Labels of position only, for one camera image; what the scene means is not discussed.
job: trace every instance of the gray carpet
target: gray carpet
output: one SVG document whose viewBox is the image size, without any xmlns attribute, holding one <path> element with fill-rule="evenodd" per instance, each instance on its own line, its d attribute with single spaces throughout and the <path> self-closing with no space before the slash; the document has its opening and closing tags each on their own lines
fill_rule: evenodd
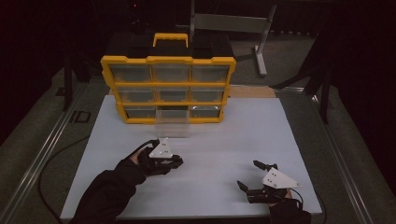
<svg viewBox="0 0 396 224">
<path fill-rule="evenodd" d="M 241 85 L 273 85 L 297 74 L 306 53 L 314 39 L 299 35 L 270 35 L 264 48 L 268 76 L 260 77 L 252 48 L 259 38 L 249 36 L 243 40 L 233 40 L 233 51 L 238 61 L 232 83 Z M 54 77 L 53 85 L 35 104 L 16 130 L 0 148 L 0 209 L 8 205 L 17 186 L 34 162 L 35 155 L 45 146 L 48 136 L 59 117 L 64 116 L 63 98 L 55 96 L 58 88 L 63 86 L 63 71 Z M 306 80 L 293 84 L 303 87 Z M 52 155 L 77 140 L 89 135 L 95 122 L 108 87 L 101 77 L 94 77 L 90 83 L 75 83 L 75 92 L 82 90 L 73 111 L 81 115 L 91 113 L 88 122 L 76 122 L 70 115 L 69 121 L 59 140 L 53 147 Z M 378 172 L 373 159 L 356 127 L 340 102 L 336 89 L 332 88 L 329 106 L 329 125 L 324 125 L 318 117 L 317 104 L 296 91 L 277 91 L 276 96 L 285 108 L 290 127 L 303 156 L 308 173 L 313 181 L 319 198 L 327 211 L 326 223 L 394 223 L 396 219 L 396 202 L 382 175 Z M 68 190 L 78 168 L 81 155 L 87 141 L 69 147 L 60 152 L 46 167 L 42 175 L 42 191 L 50 206 L 59 215 L 64 206 Z M 370 212 L 372 222 L 361 219 L 361 212 L 354 206 L 354 192 L 349 191 L 350 180 L 361 194 L 364 205 Z M 48 209 L 40 201 L 37 182 L 26 190 L 21 206 L 8 223 L 56 223 Z M 323 223 L 324 214 L 314 215 L 313 224 Z M 152 221 L 152 223 L 197 223 L 199 220 Z M 223 223 L 263 223 L 261 219 L 214 220 Z"/>
</svg>

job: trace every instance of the white table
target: white table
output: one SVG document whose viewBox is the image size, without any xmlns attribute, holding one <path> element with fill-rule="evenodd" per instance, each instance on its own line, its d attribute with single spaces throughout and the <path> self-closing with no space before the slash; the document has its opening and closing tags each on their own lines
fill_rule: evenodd
<svg viewBox="0 0 396 224">
<path fill-rule="evenodd" d="M 119 216 L 198 218 L 268 216 L 266 204 L 248 203 L 236 180 L 262 188 L 264 171 L 253 161 L 276 163 L 279 171 L 299 181 L 304 209 L 321 213 L 318 199 L 278 99 L 230 98 L 224 121 L 190 125 L 190 137 L 171 138 L 172 152 L 184 163 L 167 175 L 149 177 Z M 113 96 L 106 96 L 62 211 L 73 217 L 79 199 L 105 169 L 150 139 L 153 125 L 124 124 Z"/>
</svg>

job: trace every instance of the dark background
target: dark background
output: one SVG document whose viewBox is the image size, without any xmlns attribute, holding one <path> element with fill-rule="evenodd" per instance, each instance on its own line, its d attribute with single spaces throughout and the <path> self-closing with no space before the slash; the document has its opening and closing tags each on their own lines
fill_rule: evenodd
<svg viewBox="0 0 396 224">
<path fill-rule="evenodd" d="M 221 7 L 218 1 L 196 2 L 198 12 L 241 16 L 265 17 L 271 6 L 258 0 L 223 0 Z M 393 192 L 395 9 L 392 1 L 280 2 L 272 26 L 275 34 L 319 34 L 302 72 L 332 65 L 332 84 Z M 189 24 L 189 16 L 186 0 L 2 1 L 0 143 L 50 87 L 65 52 L 78 80 L 89 81 L 90 67 L 98 65 L 113 32 L 174 32 L 175 24 Z"/>
</svg>

